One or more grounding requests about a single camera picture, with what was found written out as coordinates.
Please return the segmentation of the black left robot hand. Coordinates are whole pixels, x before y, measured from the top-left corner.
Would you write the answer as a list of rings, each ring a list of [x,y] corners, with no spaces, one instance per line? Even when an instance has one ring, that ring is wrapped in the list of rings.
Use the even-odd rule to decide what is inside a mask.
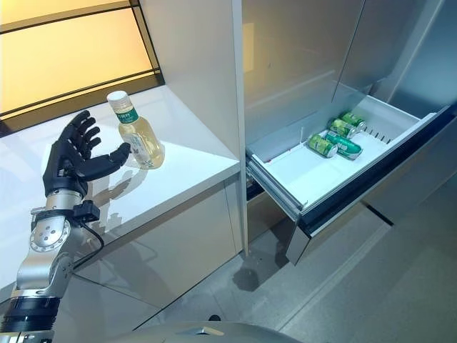
[[[110,154],[92,157],[92,149],[101,143],[100,128],[88,110],[78,113],[51,145],[44,175],[44,193],[67,189],[86,196],[88,183],[119,170],[129,157],[130,144],[124,142]]]

